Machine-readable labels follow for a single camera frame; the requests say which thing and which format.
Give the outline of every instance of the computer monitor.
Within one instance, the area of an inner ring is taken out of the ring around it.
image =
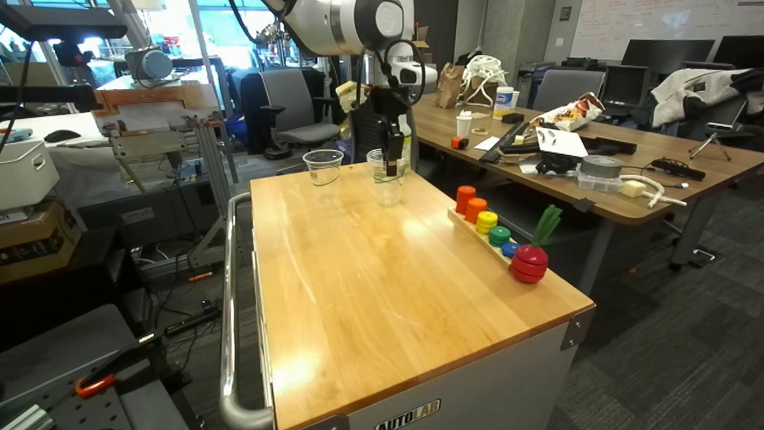
[[[632,38],[622,54],[622,66],[645,66],[655,76],[668,76],[685,63],[707,63],[713,40],[645,40]]]
[[[600,98],[609,110],[632,110],[643,106],[648,92],[648,67],[609,66]]]
[[[735,67],[764,67],[764,36],[723,36],[713,63]]]

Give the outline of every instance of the wooden tabletop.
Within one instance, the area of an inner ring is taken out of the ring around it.
[[[417,175],[380,209],[362,165],[329,186],[251,183],[257,291],[279,429],[412,388],[594,303],[552,270],[517,285]]]
[[[457,115],[459,110],[443,110],[435,106],[435,95],[425,95],[416,107],[412,107],[412,126],[417,135],[417,141],[423,146],[433,146],[436,150],[443,150],[453,158],[461,158],[465,162],[479,165],[479,156],[484,150],[477,150],[476,146],[486,140],[486,137],[501,137],[509,126],[501,123],[495,123],[490,115],[482,115],[482,120],[473,123],[473,137],[467,150],[452,150],[448,141],[457,130]],[[603,137],[603,140],[616,140],[616,141],[627,141],[638,143],[636,156],[619,156],[622,162],[622,172],[631,175],[645,175],[652,178],[661,185],[681,185],[688,179],[661,175],[661,172],[648,172],[645,168],[657,161],[657,158],[675,158],[682,161],[685,165],[707,172],[702,183],[688,183],[688,189],[667,189],[667,197],[673,198],[685,198],[692,202],[711,189],[718,189],[760,165],[764,165],[764,154],[755,150],[739,150],[739,149],[725,149],[730,154],[730,162],[723,158],[723,154],[713,146],[704,149],[695,161],[688,158],[690,149],[698,149],[698,141],[690,140],[675,140],[668,135],[652,135],[652,131],[639,131],[639,130],[626,130],[626,126],[614,126],[614,124],[601,124],[593,123],[582,130],[577,130],[579,137]],[[645,226],[649,221],[661,218],[667,211],[670,211],[668,203],[659,203],[655,209],[648,209],[645,198],[626,198],[620,193],[601,193],[601,192],[590,192],[577,186],[575,179],[571,178],[558,178],[558,175],[523,175],[517,168],[517,161],[523,156],[503,156],[499,165],[482,165],[486,169],[507,175],[516,185],[525,185],[529,189],[538,189],[552,198],[565,202],[565,203],[577,203],[582,198],[593,202],[593,212],[607,221],[614,221],[619,226]]]

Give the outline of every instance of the wooden table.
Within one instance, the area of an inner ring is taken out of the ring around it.
[[[399,206],[373,193],[362,165],[329,186],[251,183],[276,429],[507,429],[509,414],[544,429],[575,351],[565,327],[594,303],[552,270],[517,285],[417,175]]]
[[[626,198],[620,193],[601,193],[593,189],[577,186],[575,179],[571,178],[556,178],[556,175],[523,175],[517,168],[517,156],[503,156],[499,165],[482,165],[479,156],[484,150],[477,150],[476,143],[479,143],[486,137],[501,137],[509,126],[501,123],[490,120],[484,115],[482,120],[473,123],[473,137],[467,150],[452,150],[448,141],[457,130],[457,115],[459,110],[443,110],[435,106],[435,95],[425,95],[416,107],[412,107],[412,126],[417,135],[417,143],[436,149],[447,154],[448,158],[465,161],[470,165],[486,168],[492,172],[503,175],[509,183],[525,185],[540,193],[546,193],[556,202],[563,203],[579,203],[587,202],[590,212],[601,218],[594,247],[587,253],[587,263],[582,270],[582,278],[577,288],[590,290],[597,282],[597,273],[601,265],[601,258],[607,253],[612,230],[614,226],[626,226],[626,227],[638,227],[648,226],[652,221],[664,218],[673,206],[659,203],[655,209],[648,209],[645,198]],[[730,162],[723,158],[723,154],[713,146],[704,149],[695,161],[688,158],[690,149],[698,149],[698,141],[690,140],[675,140],[667,135],[652,135],[652,131],[639,131],[639,130],[626,130],[626,126],[614,126],[614,124],[601,124],[593,123],[579,130],[579,137],[603,137],[614,141],[627,141],[636,143],[638,150],[632,156],[619,156],[620,162],[626,165],[622,172],[639,172],[645,178],[652,178],[661,185],[679,185],[685,179],[668,178],[661,172],[645,172],[652,161],[657,158],[675,158],[685,161],[690,168],[707,172],[702,183],[688,183],[688,189],[668,189],[668,197],[682,198],[682,202],[695,202],[692,216],[685,226],[685,234],[681,236],[675,253],[670,263],[682,265],[698,245],[700,232],[704,230],[707,221],[711,218],[713,198],[711,192],[739,179],[742,175],[756,169],[764,165],[764,154],[755,150],[739,150],[739,149],[725,149],[730,154]]]

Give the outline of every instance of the red cup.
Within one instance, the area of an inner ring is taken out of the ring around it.
[[[482,212],[482,211],[486,211],[486,202],[484,198],[470,198],[467,202],[467,211],[465,211],[464,218],[476,226],[477,223],[477,212]]]
[[[476,186],[459,186],[457,189],[457,212],[465,216],[467,212],[467,202],[476,198],[477,192]]]

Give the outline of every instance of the metal handrail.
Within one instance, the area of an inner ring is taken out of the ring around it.
[[[220,411],[227,426],[249,430],[270,430],[270,410],[246,410],[239,405],[237,392],[237,261],[239,261],[239,206],[249,203],[249,193],[237,193],[230,198],[227,209],[227,232],[225,232],[225,288],[223,288],[223,339],[220,339]]]

